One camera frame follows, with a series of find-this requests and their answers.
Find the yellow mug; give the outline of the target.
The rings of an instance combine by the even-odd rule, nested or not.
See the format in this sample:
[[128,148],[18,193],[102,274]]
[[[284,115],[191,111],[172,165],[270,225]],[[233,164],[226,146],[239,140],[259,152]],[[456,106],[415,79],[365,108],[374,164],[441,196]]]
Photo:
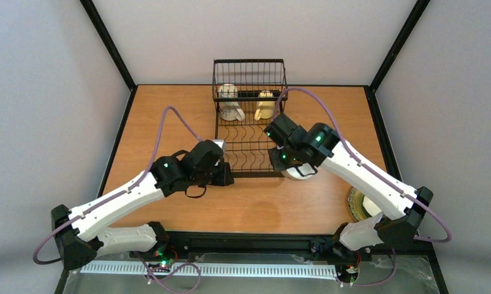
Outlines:
[[[271,91],[264,90],[259,93],[258,98],[274,98],[274,95]],[[276,101],[274,100],[261,100],[257,102],[257,108],[253,117],[254,120],[271,119],[274,114],[275,103]]]

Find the white floral mug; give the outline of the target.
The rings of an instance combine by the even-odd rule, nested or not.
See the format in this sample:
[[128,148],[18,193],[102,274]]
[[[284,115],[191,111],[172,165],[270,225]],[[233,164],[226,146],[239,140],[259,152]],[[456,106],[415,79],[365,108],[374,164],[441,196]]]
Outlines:
[[238,89],[234,84],[221,85],[217,93],[219,98],[233,99],[233,101],[221,101],[219,102],[219,116],[225,121],[243,121],[245,119],[245,113],[242,110],[240,104],[234,99],[238,98]]

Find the black wire dish rack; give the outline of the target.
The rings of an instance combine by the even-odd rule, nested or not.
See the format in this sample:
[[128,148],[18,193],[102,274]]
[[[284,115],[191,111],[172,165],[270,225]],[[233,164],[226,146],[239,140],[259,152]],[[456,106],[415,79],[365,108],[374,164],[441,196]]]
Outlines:
[[[219,98],[218,88],[234,84],[237,101],[245,113],[243,121],[225,121],[219,116],[219,102],[233,99]],[[286,68],[282,59],[215,59],[212,70],[212,99],[216,108],[215,138],[225,140],[225,160],[235,178],[275,178],[268,151],[274,143],[263,132],[271,119],[254,120],[257,102],[274,100],[287,88]],[[274,98],[258,98],[268,90]]]

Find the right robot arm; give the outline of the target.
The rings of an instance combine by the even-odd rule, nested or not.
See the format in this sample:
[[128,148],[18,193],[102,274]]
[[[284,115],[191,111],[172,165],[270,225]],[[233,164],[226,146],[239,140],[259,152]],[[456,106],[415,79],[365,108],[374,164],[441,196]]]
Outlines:
[[308,179],[319,169],[331,172],[361,191],[379,209],[376,215],[343,224],[334,234],[350,251],[386,244],[407,250],[417,241],[417,231],[433,193],[414,188],[374,165],[352,145],[342,142],[336,130],[316,123],[309,131],[287,115],[278,115],[264,129],[275,147],[269,158],[276,171],[295,180]]

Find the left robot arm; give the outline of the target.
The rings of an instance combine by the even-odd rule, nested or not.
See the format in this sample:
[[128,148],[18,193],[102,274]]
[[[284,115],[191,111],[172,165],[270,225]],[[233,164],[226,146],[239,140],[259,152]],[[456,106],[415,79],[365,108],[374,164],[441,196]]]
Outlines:
[[186,194],[192,186],[233,184],[225,148],[224,140],[200,141],[191,151],[158,158],[149,170],[96,200],[74,208],[53,208],[54,240],[64,269],[81,268],[107,254],[162,251],[168,235],[159,222],[129,228],[113,228],[112,223],[174,193]]

